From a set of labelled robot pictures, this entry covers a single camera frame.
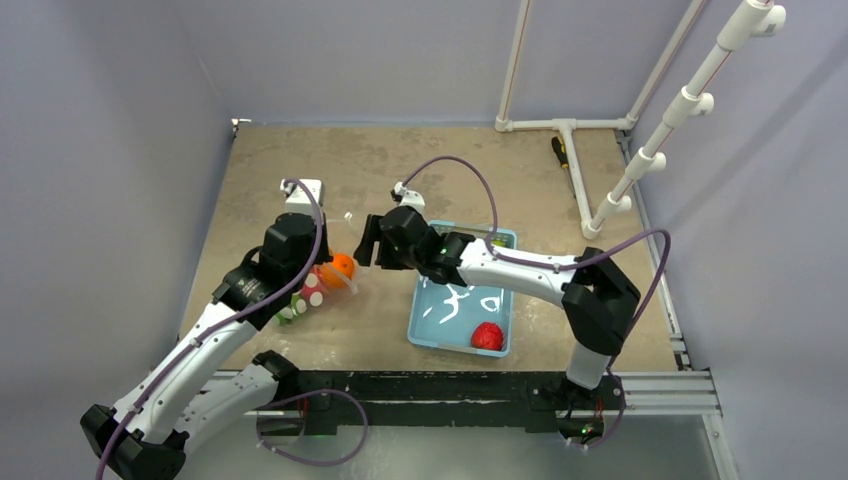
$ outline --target red fruit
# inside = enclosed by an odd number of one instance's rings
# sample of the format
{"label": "red fruit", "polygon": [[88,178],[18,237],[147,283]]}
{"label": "red fruit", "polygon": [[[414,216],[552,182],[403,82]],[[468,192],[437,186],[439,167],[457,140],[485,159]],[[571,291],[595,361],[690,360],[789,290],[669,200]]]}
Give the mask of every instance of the red fruit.
{"label": "red fruit", "polygon": [[492,322],[483,322],[471,334],[471,346],[486,350],[500,350],[503,347],[501,327]]}

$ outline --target blue bin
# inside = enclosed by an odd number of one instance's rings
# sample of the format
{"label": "blue bin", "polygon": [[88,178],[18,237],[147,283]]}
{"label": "blue bin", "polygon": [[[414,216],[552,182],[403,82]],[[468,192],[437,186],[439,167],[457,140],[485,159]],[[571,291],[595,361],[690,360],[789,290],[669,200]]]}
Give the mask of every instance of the blue bin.
{"label": "blue bin", "polygon": [[[458,231],[483,238],[491,228],[433,220],[436,231]],[[498,228],[495,245],[516,248],[518,236],[512,230]],[[488,357],[504,357],[512,343],[512,308],[515,294],[494,287],[458,287],[438,285],[418,276],[412,297],[407,338],[415,345],[453,350]],[[474,348],[471,335],[483,323],[497,324],[504,333],[500,351]]]}

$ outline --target wooden tabletop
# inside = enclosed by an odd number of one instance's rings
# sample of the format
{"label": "wooden tabletop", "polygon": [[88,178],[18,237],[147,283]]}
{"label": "wooden tabletop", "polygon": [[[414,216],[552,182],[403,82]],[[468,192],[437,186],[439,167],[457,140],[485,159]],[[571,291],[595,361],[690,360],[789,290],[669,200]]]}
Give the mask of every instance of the wooden tabletop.
{"label": "wooden tabletop", "polygon": [[[610,219],[598,239],[586,241],[577,205],[551,150],[552,132],[499,134],[490,128],[307,128],[245,127],[230,163],[197,269],[182,332],[199,317],[223,275],[284,211],[284,177],[319,178],[329,245],[352,254],[365,216],[394,206],[389,190],[415,167],[440,154],[474,163],[498,201],[500,226],[518,234],[519,247],[546,254],[579,254],[587,245],[609,248],[641,230],[635,209]],[[611,130],[579,130],[575,143],[590,203],[595,208],[623,172]],[[424,195],[426,216],[487,225],[488,199],[477,179],[453,162],[422,172],[411,187]],[[615,262],[644,293],[652,273],[644,243],[616,255]],[[359,293],[311,309],[283,326],[269,323],[226,362],[244,368],[253,356],[276,350],[302,369],[350,370],[561,370],[574,338],[561,308],[516,295],[513,340],[501,359],[431,350],[407,340],[416,273],[370,269]],[[659,300],[649,305],[616,363],[618,370],[676,370]]]}

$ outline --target lavender wall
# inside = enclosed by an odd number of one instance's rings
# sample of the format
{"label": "lavender wall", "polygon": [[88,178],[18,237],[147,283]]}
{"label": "lavender wall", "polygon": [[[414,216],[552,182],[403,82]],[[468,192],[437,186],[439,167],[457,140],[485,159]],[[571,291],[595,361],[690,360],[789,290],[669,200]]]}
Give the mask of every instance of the lavender wall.
{"label": "lavender wall", "polygon": [[0,3],[0,477],[91,478],[80,416],[176,338],[231,129],[177,18]]}
{"label": "lavender wall", "polygon": [[[734,53],[715,111],[675,131],[642,180],[672,232],[669,277],[699,368],[715,375],[743,478],[843,478],[848,322],[848,5],[781,1],[773,38]],[[738,1],[711,2],[635,131],[657,125]]]}
{"label": "lavender wall", "polygon": [[[175,0],[234,116],[493,123],[518,0]],[[619,118],[689,2],[533,2],[512,117]]]}

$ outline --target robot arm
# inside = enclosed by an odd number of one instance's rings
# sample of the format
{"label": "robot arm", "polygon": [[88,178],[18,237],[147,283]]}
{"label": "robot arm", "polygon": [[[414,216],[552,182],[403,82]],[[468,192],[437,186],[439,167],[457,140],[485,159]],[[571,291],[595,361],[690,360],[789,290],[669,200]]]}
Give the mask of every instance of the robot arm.
{"label": "robot arm", "polygon": [[[321,183],[304,183],[320,202]],[[318,222],[310,217],[310,204],[301,190],[287,189],[287,194],[287,213],[267,229],[263,245],[250,250],[241,264],[226,274],[198,322],[171,354],[113,407],[94,405],[83,415],[83,431],[98,456],[110,438],[116,438],[108,465],[122,478],[174,478],[187,454],[244,412],[323,388],[303,383],[294,365],[274,352],[265,352],[231,381],[201,391],[227,357],[290,303],[291,293],[241,320],[210,327],[255,308],[309,263]],[[417,192],[398,185],[393,197],[398,207],[384,216],[368,217],[362,243],[354,253],[360,265],[371,264],[374,244],[379,243],[375,263],[383,269],[416,269],[436,283],[500,287],[560,306],[578,341],[566,371],[566,393],[591,395],[597,391],[611,357],[621,351],[640,297],[611,260],[569,269],[600,250],[587,248],[575,257],[498,248],[499,254],[523,262],[504,261],[493,257],[485,242],[472,235],[437,233],[420,213],[424,201]],[[316,264],[331,259],[326,231],[321,237]],[[145,388],[157,381],[158,388],[142,408],[136,408]],[[119,423],[126,418],[130,420]]]}
{"label": "robot arm", "polygon": [[[303,183],[320,205],[321,182]],[[288,305],[300,287],[295,285],[264,307],[255,308],[304,269],[318,234],[318,222],[302,189],[291,188],[287,194],[287,213],[266,230],[262,246],[251,249],[241,264],[225,275],[200,319],[174,350],[112,408],[93,405],[83,415],[80,423],[98,456],[113,434],[117,435],[108,463],[122,478],[173,478],[186,453],[278,393],[279,380],[288,366],[268,364],[260,361],[260,356],[232,382],[198,394],[221,363]],[[326,231],[321,238],[315,264],[331,259]],[[252,313],[228,322],[249,308]],[[140,396],[154,383],[158,386],[138,408]],[[119,424],[127,418],[125,425]],[[115,433],[119,427],[123,431]]]}
{"label": "robot arm", "polygon": [[598,386],[612,357],[621,352],[641,296],[612,260],[569,268],[602,253],[595,248],[575,257],[498,247],[493,256],[473,235],[437,233],[421,213],[424,200],[417,192],[397,184],[392,196],[398,207],[368,217],[354,253],[360,265],[371,264],[379,243],[375,264],[383,269],[415,269],[435,283],[500,287],[557,305],[577,339],[566,377],[585,391]]}

